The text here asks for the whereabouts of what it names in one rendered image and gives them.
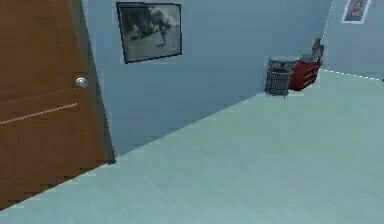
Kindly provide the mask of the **black framed grey painting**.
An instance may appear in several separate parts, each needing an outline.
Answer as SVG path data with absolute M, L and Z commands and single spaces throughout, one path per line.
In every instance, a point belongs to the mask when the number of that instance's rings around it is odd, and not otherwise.
M 117 2 L 126 64 L 182 54 L 181 5 Z

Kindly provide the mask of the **white framed portrait painting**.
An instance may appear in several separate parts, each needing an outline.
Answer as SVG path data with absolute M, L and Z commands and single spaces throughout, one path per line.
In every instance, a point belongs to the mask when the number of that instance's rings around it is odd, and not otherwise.
M 347 0 L 341 22 L 345 24 L 363 24 L 372 0 Z

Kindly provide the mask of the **red chest of drawers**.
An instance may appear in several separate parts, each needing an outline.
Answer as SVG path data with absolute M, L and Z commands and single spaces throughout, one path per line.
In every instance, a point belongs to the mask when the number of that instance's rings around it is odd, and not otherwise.
M 316 81 L 321 64 L 319 62 L 301 62 L 294 67 L 290 81 L 290 90 L 301 91 Z

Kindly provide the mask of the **brown figurine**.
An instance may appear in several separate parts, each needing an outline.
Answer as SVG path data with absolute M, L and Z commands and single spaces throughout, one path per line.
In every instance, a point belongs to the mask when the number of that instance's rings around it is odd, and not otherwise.
M 312 56 L 316 59 L 317 62 L 321 61 L 323 56 L 324 46 L 321 44 L 321 39 L 316 38 L 312 47 Z

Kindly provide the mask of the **brown wooden room door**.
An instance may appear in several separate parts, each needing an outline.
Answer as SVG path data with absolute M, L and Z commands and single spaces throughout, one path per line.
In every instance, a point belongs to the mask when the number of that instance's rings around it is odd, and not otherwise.
M 0 211 L 115 161 L 82 1 L 0 0 Z

